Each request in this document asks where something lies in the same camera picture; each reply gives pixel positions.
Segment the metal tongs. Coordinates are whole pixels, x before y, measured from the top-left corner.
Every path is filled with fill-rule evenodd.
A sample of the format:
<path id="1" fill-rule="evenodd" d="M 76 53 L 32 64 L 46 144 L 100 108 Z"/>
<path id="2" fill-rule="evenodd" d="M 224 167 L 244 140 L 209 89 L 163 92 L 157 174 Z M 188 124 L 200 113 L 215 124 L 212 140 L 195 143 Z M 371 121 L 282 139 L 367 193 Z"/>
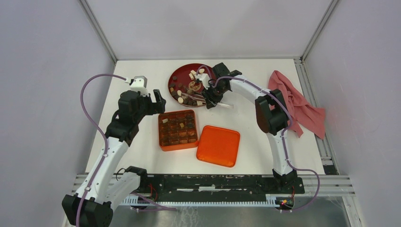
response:
<path id="1" fill-rule="evenodd" d="M 199 102 L 202 102 L 202 103 L 206 104 L 206 100 L 203 97 L 191 96 L 191 95 L 189 95 L 187 93 L 182 93 L 181 97 L 183 97 L 183 98 L 184 97 L 191 98 L 193 100 L 196 100 L 196 101 L 199 101 Z M 224 107 L 224 108 L 229 108 L 229 109 L 233 109 L 234 108 L 233 105 L 224 104 L 224 103 L 217 103 L 217 106 Z"/>

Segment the orange chocolate box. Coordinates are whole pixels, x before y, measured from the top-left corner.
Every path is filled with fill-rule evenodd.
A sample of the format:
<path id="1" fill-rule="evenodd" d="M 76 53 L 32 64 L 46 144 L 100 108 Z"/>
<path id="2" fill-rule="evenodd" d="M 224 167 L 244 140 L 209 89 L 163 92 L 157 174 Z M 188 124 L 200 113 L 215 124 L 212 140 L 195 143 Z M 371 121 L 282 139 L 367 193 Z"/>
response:
<path id="1" fill-rule="evenodd" d="M 196 124 L 196 115 L 193 110 L 181 110 L 161 113 L 158 116 L 159 146 L 162 151 L 175 151 L 181 149 L 196 148 L 199 144 L 199 136 Z"/>

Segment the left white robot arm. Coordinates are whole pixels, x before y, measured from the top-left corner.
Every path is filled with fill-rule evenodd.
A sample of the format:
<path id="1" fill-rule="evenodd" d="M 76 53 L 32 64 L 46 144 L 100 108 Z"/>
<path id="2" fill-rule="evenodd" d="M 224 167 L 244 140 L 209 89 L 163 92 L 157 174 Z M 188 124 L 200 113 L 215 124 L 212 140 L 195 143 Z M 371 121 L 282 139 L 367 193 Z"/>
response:
<path id="1" fill-rule="evenodd" d="M 105 145 L 94 166 L 74 195 L 65 195 L 62 207 L 71 225 L 76 227 L 107 227 L 113 213 L 132 192 L 148 188 L 147 171 L 129 167 L 113 186 L 110 181 L 121 158 L 139 132 L 139 123 L 147 115 L 163 114 L 166 100 L 155 89 L 155 102 L 150 94 L 128 90 L 121 93 L 118 110 L 102 135 Z"/>

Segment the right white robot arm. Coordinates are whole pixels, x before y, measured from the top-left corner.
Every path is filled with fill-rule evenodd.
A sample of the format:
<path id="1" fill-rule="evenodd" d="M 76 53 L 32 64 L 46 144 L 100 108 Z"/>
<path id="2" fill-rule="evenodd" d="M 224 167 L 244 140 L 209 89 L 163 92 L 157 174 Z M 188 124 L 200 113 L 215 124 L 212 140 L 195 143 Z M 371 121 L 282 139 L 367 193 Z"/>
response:
<path id="1" fill-rule="evenodd" d="M 245 97 L 255 105 L 256 121 L 260 130 L 266 133 L 273 157 L 273 187 L 279 193 L 287 192 L 297 178 L 288 154 L 287 134 L 292 123 L 282 92 L 279 89 L 261 88 L 249 81 L 238 70 L 230 71 L 224 63 L 219 63 L 211 72 L 195 73 L 195 80 L 202 83 L 201 95 L 206 108 L 216 107 L 227 91 Z"/>

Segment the round red tray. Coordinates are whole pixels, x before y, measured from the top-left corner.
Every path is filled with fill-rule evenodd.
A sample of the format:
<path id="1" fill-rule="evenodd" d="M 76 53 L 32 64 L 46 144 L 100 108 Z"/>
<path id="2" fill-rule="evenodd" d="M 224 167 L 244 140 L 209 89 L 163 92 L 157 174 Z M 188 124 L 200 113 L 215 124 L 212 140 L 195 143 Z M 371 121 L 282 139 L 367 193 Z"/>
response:
<path id="1" fill-rule="evenodd" d="M 193 100 L 191 98 L 181 97 L 177 95 L 177 91 L 181 90 L 182 93 L 187 93 L 191 96 L 203 97 L 201 95 L 204 87 L 202 84 L 195 83 L 195 79 L 191 80 L 189 74 L 191 70 L 199 72 L 200 69 L 205 69 L 204 73 L 207 73 L 211 79 L 215 79 L 216 76 L 212 72 L 212 68 L 207 65 L 200 63 L 190 63 L 183 65 L 176 69 L 170 76 L 167 86 L 171 97 L 179 104 L 186 107 L 202 107 L 206 104 Z"/>

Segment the orange box lid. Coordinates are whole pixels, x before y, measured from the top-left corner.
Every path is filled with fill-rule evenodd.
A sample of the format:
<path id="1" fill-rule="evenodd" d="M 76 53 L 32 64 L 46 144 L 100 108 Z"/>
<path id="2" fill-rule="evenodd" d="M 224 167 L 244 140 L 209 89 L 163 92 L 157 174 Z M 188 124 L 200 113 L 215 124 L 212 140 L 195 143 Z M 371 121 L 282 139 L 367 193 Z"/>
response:
<path id="1" fill-rule="evenodd" d="M 234 167 L 240 138 L 237 131 L 206 125 L 200 136 L 196 158 L 219 166 Z"/>

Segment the pink cloth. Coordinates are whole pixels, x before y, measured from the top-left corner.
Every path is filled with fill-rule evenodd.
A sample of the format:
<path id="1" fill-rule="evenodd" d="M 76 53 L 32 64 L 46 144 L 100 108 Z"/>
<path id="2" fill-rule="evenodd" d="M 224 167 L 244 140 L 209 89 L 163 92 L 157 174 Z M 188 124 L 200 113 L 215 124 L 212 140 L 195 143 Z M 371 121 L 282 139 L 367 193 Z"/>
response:
<path id="1" fill-rule="evenodd" d="M 278 70 L 273 71 L 268 81 L 268 89 L 279 89 L 287 106 L 288 112 L 292 117 L 293 124 L 290 130 L 301 137 L 305 127 L 313 132 L 318 138 L 324 139 L 326 112 L 324 108 L 312 106 L 307 99 L 291 83 L 291 81 Z"/>

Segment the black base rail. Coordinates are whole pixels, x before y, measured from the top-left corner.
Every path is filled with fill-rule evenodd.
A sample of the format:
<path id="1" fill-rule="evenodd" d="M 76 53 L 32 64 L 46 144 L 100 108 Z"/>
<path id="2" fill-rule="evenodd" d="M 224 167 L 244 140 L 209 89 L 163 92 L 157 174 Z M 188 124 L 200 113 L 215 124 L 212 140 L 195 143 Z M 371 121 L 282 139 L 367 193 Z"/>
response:
<path id="1" fill-rule="evenodd" d="M 135 190 L 157 202 L 262 202 L 267 195 L 299 195 L 300 177 L 279 183 L 272 175 L 147 175 Z"/>

